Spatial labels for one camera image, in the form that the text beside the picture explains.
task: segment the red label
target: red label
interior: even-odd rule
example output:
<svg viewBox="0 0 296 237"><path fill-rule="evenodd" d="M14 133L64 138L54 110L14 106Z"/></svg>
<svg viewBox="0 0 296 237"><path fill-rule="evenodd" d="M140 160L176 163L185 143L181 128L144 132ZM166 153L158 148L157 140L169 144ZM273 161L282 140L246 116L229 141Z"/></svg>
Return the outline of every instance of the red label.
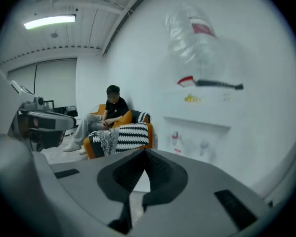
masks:
<svg viewBox="0 0 296 237"><path fill-rule="evenodd" d="M215 35L207 25L192 23L192 27L194 33L196 34L208 34L215 37Z"/></svg>

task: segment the man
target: man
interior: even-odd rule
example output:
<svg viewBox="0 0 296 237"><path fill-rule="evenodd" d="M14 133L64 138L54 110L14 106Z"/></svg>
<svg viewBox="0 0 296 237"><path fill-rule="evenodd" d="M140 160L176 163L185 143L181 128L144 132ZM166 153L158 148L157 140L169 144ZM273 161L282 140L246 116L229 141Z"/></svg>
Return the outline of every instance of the man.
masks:
<svg viewBox="0 0 296 237"><path fill-rule="evenodd" d="M129 110L123 98L120 97L118 86L110 85L107 90L107 101L104 115L87 114L79 125L72 142L66 146L63 151L71 152L81 149L83 140L88 136L89 131L108 130L119 121L122 116Z"/></svg>

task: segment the ceiling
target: ceiling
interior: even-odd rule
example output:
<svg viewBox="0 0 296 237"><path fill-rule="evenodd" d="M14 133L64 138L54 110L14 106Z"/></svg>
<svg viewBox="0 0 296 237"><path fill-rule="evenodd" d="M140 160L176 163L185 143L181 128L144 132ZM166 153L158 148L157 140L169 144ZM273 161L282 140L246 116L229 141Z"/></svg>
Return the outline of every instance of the ceiling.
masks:
<svg viewBox="0 0 296 237"><path fill-rule="evenodd" d="M23 0L11 12L0 33L0 66L19 57L60 48L97 49L104 54L116 29L138 0ZM76 21L26 30L24 23L63 14Z"/></svg>

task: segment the orange armchair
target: orange armchair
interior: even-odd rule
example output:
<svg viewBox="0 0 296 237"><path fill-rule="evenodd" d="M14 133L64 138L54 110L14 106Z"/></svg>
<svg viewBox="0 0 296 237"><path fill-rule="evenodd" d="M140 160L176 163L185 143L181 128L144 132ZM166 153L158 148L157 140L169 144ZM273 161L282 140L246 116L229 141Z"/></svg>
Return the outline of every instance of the orange armchair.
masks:
<svg viewBox="0 0 296 237"><path fill-rule="evenodd" d="M96 114L96 115L104 115L106 105L100 105L98 107L98 111L96 113L90 113L90 114ZM145 117L144 122L147 123L148 126L148 138L149 138L149 144L147 146L141 146L139 148L152 148L153 146L153 127L152 124L148 123L148 117ZM90 144L89 138L85 138L83 141L83 146L85 148L85 151L87 153L87 156L89 159L95 159L95 153L93 152L93 148Z"/></svg>

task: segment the fluorescent light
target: fluorescent light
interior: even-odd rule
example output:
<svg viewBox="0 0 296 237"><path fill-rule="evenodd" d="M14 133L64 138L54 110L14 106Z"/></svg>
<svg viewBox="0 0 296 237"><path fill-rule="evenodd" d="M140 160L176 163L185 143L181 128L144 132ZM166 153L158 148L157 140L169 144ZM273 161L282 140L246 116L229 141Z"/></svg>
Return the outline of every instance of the fluorescent light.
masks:
<svg viewBox="0 0 296 237"><path fill-rule="evenodd" d="M48 18L41 18L24 24L25 28L32 29L38 26L45 26L58 23L72 23L75 22L75 15L55 16Z"/></svg>

